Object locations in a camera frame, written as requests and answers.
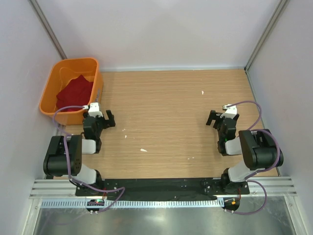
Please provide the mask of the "dark red t-shirt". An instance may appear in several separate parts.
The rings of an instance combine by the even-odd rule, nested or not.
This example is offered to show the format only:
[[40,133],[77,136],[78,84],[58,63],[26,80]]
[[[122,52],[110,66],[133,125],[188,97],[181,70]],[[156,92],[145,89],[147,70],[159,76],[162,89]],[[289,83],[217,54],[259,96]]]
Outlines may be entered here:
[[72,79],[68,85],[56,95],[57,108],[61,109],[67,106],[87,105],[90,100],[92,87],[93,82],[87,81],[83,75]]

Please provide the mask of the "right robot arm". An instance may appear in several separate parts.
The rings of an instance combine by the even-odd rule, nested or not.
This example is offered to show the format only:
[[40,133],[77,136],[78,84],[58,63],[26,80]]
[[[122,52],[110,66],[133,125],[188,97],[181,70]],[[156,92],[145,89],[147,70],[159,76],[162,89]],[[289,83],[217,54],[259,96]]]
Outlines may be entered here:
[[211,110],[206,125],[218,132],[217,149],[223,156],[242,155],[243,160],[223,171],[216,186],[222,194],[247,192],[247,179],[259,172],[283,164],[283,153],[269,129],[243,130],[236,136],[239,114],[236,111],[218,113]]

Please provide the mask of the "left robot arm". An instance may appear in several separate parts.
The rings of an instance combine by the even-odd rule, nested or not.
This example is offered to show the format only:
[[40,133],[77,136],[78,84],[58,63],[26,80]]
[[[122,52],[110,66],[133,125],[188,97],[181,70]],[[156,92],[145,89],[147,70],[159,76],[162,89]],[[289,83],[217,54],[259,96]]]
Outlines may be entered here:
[[67,176],[76,186],[76,195],[98,196],[105,189],[100,172],[82,162],[84,154],[98,154],[102,147],[104,129],[115,127],[114,115],[106,110],[108,118],[83,114],[83,132],[79,135],[53,136],[44,159],[43,170],[47,176]]

